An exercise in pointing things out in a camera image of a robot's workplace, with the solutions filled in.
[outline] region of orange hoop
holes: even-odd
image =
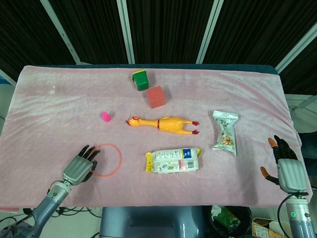
[[[97,174],[97,173],[94,172],[94,171],[91,171],[91,172],[93,172],[93,175],[95,175],[95,176],[97,176],[97,177],[107,178],[107,177],[109,177],[109,176],[111,176],[111,175],[114,175],[114,174],[120,169],[120,166],[121,166],[121,164],[122,164],[122,154],[121,154],[120,150],[119,150],[115,145],[112,145],[112,144],[101,144],[101,145],[98,145],[98,146],[94,149],[94,151],[100,149],[100,148],[103,147],[103,146],[111,146],[111,147],[113,147],[113,148],[118,152],[118,154],[119,154],[119,156],[120,156],[119,165],[118,165],[118,167],[115,169],[115,171],[113,171],[112,173],[110,173],[110,174],[108,174],[108,175],[100,175],[100,174]]]

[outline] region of robotic hand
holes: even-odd
[[[281,206],[286,202],[293,237],[316,238],[308,203],[303,198],[303,196],[308,195],[307,192],[304,192],[307,189],[307,183],[303,163],[297,159],[296,154],[285,140],[276,135],[274,139],[277,143],[272,138],[269,138],[268,142],[273,149],[278,178],[269,175],[264,167],[261,167],[261,172],[265,179],[279,185],[284,192],[289,193],[278,207],[278,222],[286,237],[289,238],[279,218]]]
[[[47,196],[39,206],[30,215],[34,218],[34,226],[30,226],[23,220],[16,222],[0,231],[0,238],[38,238],[42,229],[54,211],[64,201],[71,191],[71,186],[86,182],[92,171],[97,166],[97,161],[92,160],[100,152],[93,151],[95,147],[86,145],[79,154],[70,162],[63,172],[63,181],[57,181],[52,190],[49,190]]]

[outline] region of snack bag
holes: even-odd
[[[227,113],[214,111],[213,118],[220,126],[220,133],[214,150],[225,150],[237,156],[236,138],[234,134],[234,124],[239,118],[237,113]]]
[[[182,173],[199,169],[198,157],[202,151],[198,148],[158,150],[145,154],[148,173]]]

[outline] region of rubber chicken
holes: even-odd
[[[198,121],[184,120],[182,118],[166,117],[158,120],[144,120],[139,117],[132,117],[126,121],[130,126],[150,125],[157,127],[160,131],[172,132],[175,134],[194,134],[197,135],[199,131],[183,130],[184,124],[199,125]]]

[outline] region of pink blanket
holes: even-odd
[[[74,186],[63,206],[277,205],[286,194],[265,180],[260,166],[277,176],[268,137],[279,135],[302,160],[301,142],[277,75],[183,69],[147,69],[150,86],[161,85],[166,105],[151,109],[146,92],[131,81],[137,69],[70,69],[27,66],[20,74],[0,137],[0,207],[35,207],[48,186],[86,144],[111,143],[122,152],[119,171]],[[214,110],[235,112],[238,156],[212,150],[218,128]],[[106,123],[101,112],[112,120]],[[198,135],[153,127],[130,127],[131,116],[177,116],[200,122]],[[148,174],[144,154],[198,147],[200,170]],[[107,148],[97,157],[99,173],[115,169]]]

